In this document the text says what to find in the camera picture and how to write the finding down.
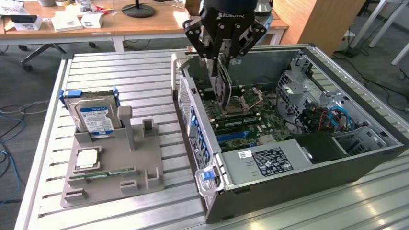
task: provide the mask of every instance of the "floor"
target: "floor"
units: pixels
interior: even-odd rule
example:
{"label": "floor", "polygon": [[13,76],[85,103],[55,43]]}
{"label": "floor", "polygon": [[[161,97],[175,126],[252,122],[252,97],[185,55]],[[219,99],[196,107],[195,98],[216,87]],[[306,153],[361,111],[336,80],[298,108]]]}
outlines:
{"label": "floor", "polygon": [[[366,16],[357,17],[354,24],[352,25],[352,31],[354,33],[358,32],[366,18]],[[398,68],[390,65],[390,61],[408,42],[409,34],[392,27],[380,40],[377,46],[374,48],[366,48],[369,56],[365,57],[364,55],[358,55],[349,59],[356,68],[364,74],[364,77],[370,78],[377,82],[388,81],[389,84],[396,86],[409,86],[409,79],[400,80]],[[61,47],[69,53],[113,52],[112,42],[97,42],[96,44],[96,49],[88,47],[87,43],[67,44],[61,45]],[[148,43],[148,40],[141,40],[136,43],[129,43],[128,50],[139,50],[143,48],[145,50],[184,48],[188,44],[189,42],[187,39],[160,39],[152,40],[151,43]],[[31,50],[35,50],[39,46],[28,47]],[[12,104],[23,105],[35,101],[43,101],[51,96],[55,76],[57,74],[60,64],[60,53],[55,49],[51,49],[43,53],[39,58],[35,58],[29,63],[33,66],[33,71],[29,73],[21,69],[19,63],[25,55],[28,55],[28,52],[20,51],[16,46],[11,46],[8,51],[0,55],[0,107]],[[354,71],[350,64],[344,60],[336,61],[345,68],[345,70],[361,80],[361,76]],[[409,74],[409,55],[402,59],[400,67]],[[370,83],[366,87],[378,98],[386,101],[386,93],[378,86]],[[390,96],[390,103],[393,106],[400,108],[409,107],[406,99],[402,96],[397,95],[396,93],[390,93]],[[45,104],[40,104],[32,110],[28,110],[28,112],[39,111],[44,108]],[[409,114],[401,111],[397,111],[397,113],[405,120],[409,120]],[[9,117],[20,118],[20,116],[21,114],[13,114]],[[12,153],[16,160],[21,181],[24,182],[27,182],[29,176],[31,164],[41,133],[44,118],[45,113],[27,115],[24,118],[24,131],[16,138],[5,142],[8,151]],[[0,119],[0,133],[3,134],[3,132],[13,125],[13,122]],[[5,164],[0,165],[0,172],[4,170],[4,165]],[[1,202],[1,200],[5,199],[16,189],[16,176],[11,169],[0,178],[0,188]],[[24,184],[21,185],[21,189],[15,195],[13,199],[21,199],[23,193]],[[19,208],[20,203],[11,203],[0,206],[0,229],[13,229]]]}

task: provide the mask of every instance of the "wooden desk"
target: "wooden desk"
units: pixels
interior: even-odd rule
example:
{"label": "wooden desk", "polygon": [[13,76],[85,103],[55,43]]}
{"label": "wooden desk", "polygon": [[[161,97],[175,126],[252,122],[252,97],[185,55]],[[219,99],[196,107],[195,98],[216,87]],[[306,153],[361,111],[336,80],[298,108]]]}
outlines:
{"label": "wooden desk", "polygon": [[[85,28],[81,30],[55,32],[51,22],[44,22],[39,31],[16,31],[11,29],[4,31],[4,25],[9,17],[0,20],[0,45],[27,45],[44,43],[72,43],[72,42],[96,42],[112,41],[116,52],[124,52],[123,41],[129,39],[156,39],[156,38],[183,38],[184,30],[179,26],[173,12],[184,12],[169,4],[179,5],[181,3],[156,3],[152,0],[141,0],[141,3],[151,3],[156,9],[156,14],[149,18],[132,18],[124,15],[120,9],[132,4],[133,0],[97,0],[96,5],[117,9],[116,14],[103,16],[103,28]],[[55,11],[64,10],[64,7],[41,7],[37,2],[25,2],[25,10],[32,15],[43,18],[51,18]],[[272,28],[268,31],[272,36],[270,44],[278,44],[288,25],[276,15],[272,22]]]}
{"label": "wooden desk", "polygon": [[[132,4],[133,2],[133,0],[115,0],[113,8],[121,9],[125,5]],[[177,25],[177,20],[173,15],[173,12],[185,11],[184,9],[175,7],[184,7],[184,4],[175,2],[157,4],[151,0],[141,0],[141,3],[148,3],[156,9],[156,14],[149,18],[131,18],[121,11],[117,11],[119,14],[115,16],[116,35],[184,33],[183,28]],[[273,12],[270,30],[274,29],[288,29],[288,24],[280,20],[280,17]]]}
{"label": "wooden desk", "polygon": [[[112,1],[95,1],[96,5],[101,5],[112,8]],[[24,2],[24,8],[31,15],[39,15],[41,18],[52,18],[55,11],[63,11],[63,6],[41,7],[35,1]],[[4,17],[4,23],[9,21],[9,17]],[[104,24],[103,28],[84,28],[81,30],[72,30],[64,32],[55,32],[52,22],[43,22],[41,28],[37,31],[17,31],[15,28],[0,33],[0,39],[29,39],[29,38],[51,38],[51,37],[84,37],[84,36],[103,36],[107,33],[113,34],[113,16],[103,16]]]}

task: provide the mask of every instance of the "blue cable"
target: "blue cable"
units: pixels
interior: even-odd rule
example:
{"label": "blue cable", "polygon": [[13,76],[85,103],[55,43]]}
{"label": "blue cable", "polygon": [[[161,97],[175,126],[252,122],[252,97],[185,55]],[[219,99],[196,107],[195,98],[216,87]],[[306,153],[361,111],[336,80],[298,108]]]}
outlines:
{"label": "blue cable", "polygon": [[[346,110],[345,110],[344,108],[341,108],[341,107],[338,107],[338,106],[332,107],[332,108],[330,108],[330,111],[332,111],[333,109],[341,110],[341,111],[344,112],[344,114],[345,114],[345,116],[346,116],[346,121],[348,121],[348,123],[350,123],[350,128],[352,128],[352,127],[353,127],[353,122],[352,122],[352,120],[350,120],[350,117],[349,117],[349,115],[348,115]],[[329,117],[330,117],[332,123],[333,123],[336,126],[338,126],[338,124],[332,120],[332,113],[329,113]]]}
{"label": "blue cable", "polygon": [[13,139],[21,132],[23,132],[23,130],[24,130],[24,121],[21,120],[21,119],[16,119],[16,118],[8,118],[8,117],[4,117],[4,116],[1,116],[0,115],[0,118],[3,118],[3,119],[5,119],[5,120],[11,120],[11,121],[19,121],[20,123],[21,123],[21,128],[20,128],[20,131],[15,134],[15,135],[12,135],[7,140],[0,140],[0,142],[7,142],[7,141],[9,141],[11,139]]}
{"label": "blue cable", "polygon": [[5,156],[11,159],[11,162],[12,162],[12,165],[13,165],[15,174],[16,174],[16,180],[17,180],[17,188],[16,188],[15,192],[8,196],[8,198],[0,203],[0,205],[3,205],[17,194],[17,192],[20,190],[20,176],[19,176],[19,173],[17,173],[17,167],[16,167],[16,163],[15,163],[13,157],[8,154],[8,152],[1,151],[1,150],[0,150],[0,152],[3,154],[5,154]]}

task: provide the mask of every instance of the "office chair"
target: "office chair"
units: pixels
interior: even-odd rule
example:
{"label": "office chair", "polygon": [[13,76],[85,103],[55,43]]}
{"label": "office chair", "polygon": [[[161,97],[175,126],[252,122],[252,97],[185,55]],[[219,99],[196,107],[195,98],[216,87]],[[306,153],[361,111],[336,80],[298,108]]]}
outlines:
{"label": "office chair", "polygon": [[[96,44],[93,42],[88,42],[89,47],[96,48]],[[32,65],[27,65],[27,62],[29,62],[36,56],[39,56],[48,48],[55,48],[61,54],[67,54],[67,52],[63,50],[63,48],[56,43],[43,44],[36,51],[33,51],[23,61],[20,61],[23,65],[23,69],[25,71],[32,71]],[[28,48],[25,45],[19,45],[19,49],[23,51],[27,51]]]}

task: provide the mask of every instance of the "metal workbench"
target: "metal workbench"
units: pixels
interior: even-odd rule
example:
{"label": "metal workbench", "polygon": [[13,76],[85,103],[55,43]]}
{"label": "metal workbench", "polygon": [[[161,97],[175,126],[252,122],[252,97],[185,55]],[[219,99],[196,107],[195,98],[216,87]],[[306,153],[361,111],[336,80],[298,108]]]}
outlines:
{"label": "metal workbench", "polygon": [[[184,50],[79,54],[61,61],[16,229],[334,230],[408,227],[408,153],[381,164],[352,184],[217,224],[205,224],[171,96],[171,55],[177,51]],[[336,63],[326,64],[342,72]],[[408,137],[406,122],[350,76],[344,81]],[[121,105],[133,107],[132,123],[140,123],[147,117],[159,123],[165,190],[64,209],[60,199],[75,125],[57,100],[59,90],[96,91],[113,86],[120,91]]]}

